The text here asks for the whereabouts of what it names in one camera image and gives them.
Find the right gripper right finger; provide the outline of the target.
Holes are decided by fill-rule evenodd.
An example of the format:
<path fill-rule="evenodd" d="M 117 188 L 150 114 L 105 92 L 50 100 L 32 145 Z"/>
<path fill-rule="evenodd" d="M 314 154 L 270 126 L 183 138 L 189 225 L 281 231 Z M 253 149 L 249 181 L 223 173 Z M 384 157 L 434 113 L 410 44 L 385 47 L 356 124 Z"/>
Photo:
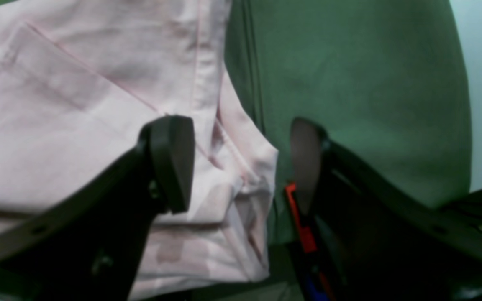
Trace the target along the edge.
<path fill-rule="evenodd" d="M 482 301 L 482 194 L 427 208 L 301 117 L 290 149 L 336 301 Z"/>

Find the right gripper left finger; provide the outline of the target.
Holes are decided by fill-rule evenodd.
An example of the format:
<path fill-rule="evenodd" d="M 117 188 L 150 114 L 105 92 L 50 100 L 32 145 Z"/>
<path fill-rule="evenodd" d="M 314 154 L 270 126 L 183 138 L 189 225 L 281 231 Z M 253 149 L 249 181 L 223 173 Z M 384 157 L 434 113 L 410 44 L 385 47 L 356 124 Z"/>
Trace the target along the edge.
<path fill-rule="evenodd" d="M 194 169 L 191 118 L 147 123 L 82 189 L 0 233 L 0 301 L 126 301 L 154 219 L 189 209 Z"/>

